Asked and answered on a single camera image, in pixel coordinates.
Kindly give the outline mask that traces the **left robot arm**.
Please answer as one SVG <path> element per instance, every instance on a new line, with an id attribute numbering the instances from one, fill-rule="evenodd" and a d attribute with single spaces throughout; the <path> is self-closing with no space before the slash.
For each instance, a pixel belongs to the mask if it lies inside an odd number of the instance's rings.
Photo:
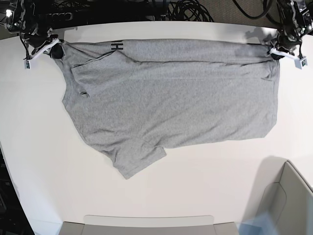
<path id="1" fill-rule="evenodd" d="M 302 59 L 303 36 L 313 31 L 311 13 L 304 0 L 278 0 L 280 23 L 268 54 L 274 60 L 284 57 Z"/>

